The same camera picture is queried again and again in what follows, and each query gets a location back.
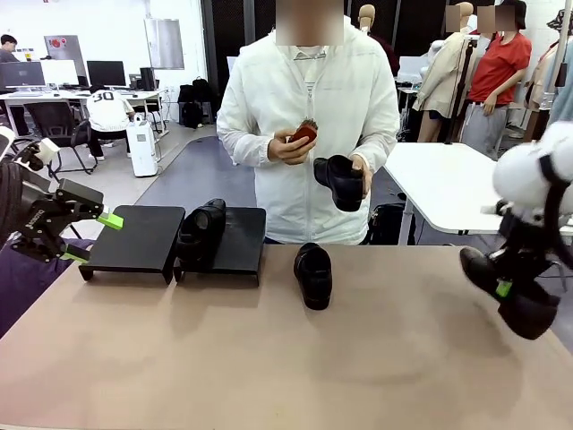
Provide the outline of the person's left hand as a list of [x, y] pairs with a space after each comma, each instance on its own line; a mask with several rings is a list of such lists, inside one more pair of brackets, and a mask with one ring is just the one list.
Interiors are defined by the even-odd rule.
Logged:
[[359, 154], [353, 154], [350, 156], [352, 160], [352, 169], [354, 172], [359, 172], [363, 180], [363, 198], [365, 199], [372, 186], [372, 172], [368, 166], [368, 163]]

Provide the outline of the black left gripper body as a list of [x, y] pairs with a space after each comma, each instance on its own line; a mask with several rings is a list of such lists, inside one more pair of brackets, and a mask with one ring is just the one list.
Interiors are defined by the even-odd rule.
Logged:
[[71, 202], [49, 196], [38, 198], [19, 213], [13, 249], [18, 252], [63, 252], [66, 244], [60, 235], [72, 217]]

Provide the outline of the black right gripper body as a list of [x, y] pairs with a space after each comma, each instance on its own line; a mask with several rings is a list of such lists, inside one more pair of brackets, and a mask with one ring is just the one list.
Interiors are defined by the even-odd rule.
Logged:
[[552, 266], [546, 256], [549, 242], [542, 226], [506, 213], [499, 233], [505, 242], [491, 253], [491, 261], [501, 277], [537, 277]]

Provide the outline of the person's right hand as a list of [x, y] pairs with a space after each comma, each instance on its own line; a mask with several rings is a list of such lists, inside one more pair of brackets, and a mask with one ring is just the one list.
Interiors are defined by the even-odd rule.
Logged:
[[290, 132], [276, 133], [268, 146], [268, 159], [282, 162], [289, 166], [303, 164], [315, 146], [315, 141], [308, 137], [291, 140]]

